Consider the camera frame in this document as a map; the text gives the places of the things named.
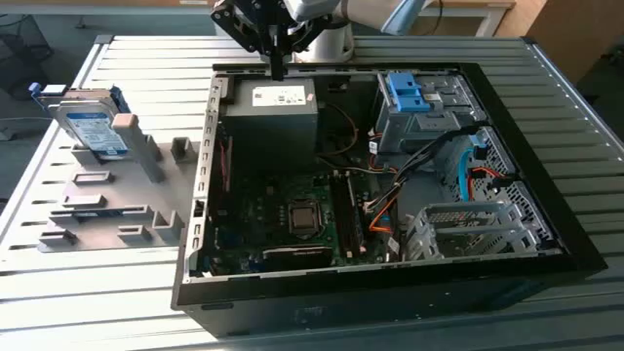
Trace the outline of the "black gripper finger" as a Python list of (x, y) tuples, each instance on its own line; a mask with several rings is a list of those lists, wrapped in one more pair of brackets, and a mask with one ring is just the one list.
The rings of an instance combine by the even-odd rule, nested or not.
[(211, 12), (211, 19), (217, 27), (229, 35), (237, 44), (249, 52), (257, 52), (271, 68), (271, 79), (277, 80), (277, 44), (271, 29), (277, 25), (269, 25), (268, 29), (243, 33), (239, 28), (239, 16), (232, 2), (216, 2)]
[(277, 26), (277, 80), (284, 80), (287, 63), (293, 53), (301, 53), (325, 29), (324, 21), (307, 21), (292, 33), (287, 25)]

